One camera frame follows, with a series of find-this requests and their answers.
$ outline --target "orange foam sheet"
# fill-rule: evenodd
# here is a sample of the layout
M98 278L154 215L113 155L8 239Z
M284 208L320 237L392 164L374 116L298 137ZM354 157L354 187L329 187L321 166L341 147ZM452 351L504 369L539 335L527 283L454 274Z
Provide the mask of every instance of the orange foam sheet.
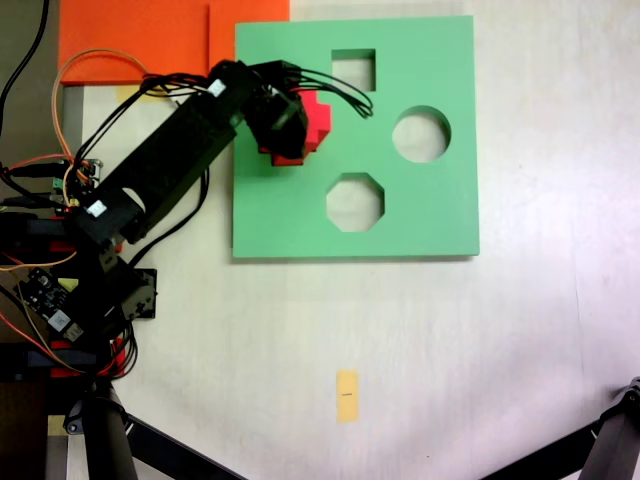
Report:
M211 0L209 16L209 68L213 68L220 60L235 59L236 23L288 22L289 0Z
M289 0L60 0L58 67L82 50L114 48L154 73L206 75L212 59L233 58L236 23L288 19ZM73 65L63 83L129 84L140 78L130 62L98 55Z

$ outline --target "octagonal hole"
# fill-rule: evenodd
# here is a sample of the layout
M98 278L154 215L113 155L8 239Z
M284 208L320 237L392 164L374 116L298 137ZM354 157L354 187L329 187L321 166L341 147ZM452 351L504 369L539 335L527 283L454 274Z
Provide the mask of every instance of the octagonal hole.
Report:
M327 192L327 216L343 232L366 232L384 215L384 189L366 173L347 173Z
M418 106L405 110L391 135L400 155L414 163L440 158L451 143L451 126L442 112Z

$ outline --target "red block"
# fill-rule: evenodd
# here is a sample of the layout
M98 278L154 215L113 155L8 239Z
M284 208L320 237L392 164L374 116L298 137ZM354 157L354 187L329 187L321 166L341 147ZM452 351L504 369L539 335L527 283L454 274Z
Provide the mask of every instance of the red block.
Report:
M304 142L305 156L292 160L272 153L271 165L274 167L303 165L309 153L315 152L331 131L331 105L318 103L318 92L314 91L300 92L300 98L309 119L307 138ZM261 148L260 152L269 153L264 148Z

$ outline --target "circular hole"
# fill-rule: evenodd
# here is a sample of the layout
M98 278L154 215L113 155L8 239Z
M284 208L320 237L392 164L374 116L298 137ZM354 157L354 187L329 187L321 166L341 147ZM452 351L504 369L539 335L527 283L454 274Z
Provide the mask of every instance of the circular hole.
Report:
M410 162L429 163L449 148L451 126L435 108L412 107L400 115L391 138L398 153Z

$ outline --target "green shape sorter board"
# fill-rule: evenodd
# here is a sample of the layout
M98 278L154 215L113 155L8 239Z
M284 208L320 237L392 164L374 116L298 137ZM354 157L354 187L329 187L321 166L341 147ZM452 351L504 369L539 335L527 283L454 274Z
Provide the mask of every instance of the green shape sorter board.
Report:
M239 24L238 59L286 60L331 74L339 51L375 52L374 116L340 97L332 130L304 166L272 167L248 127L234 147L233 255L264 257L467 256L479 253L472 17ZM450 126L446 152L412 163L392 142L403 112L426 106ZM384 214L366 232L341 231L326 195L341 178L367 174Z

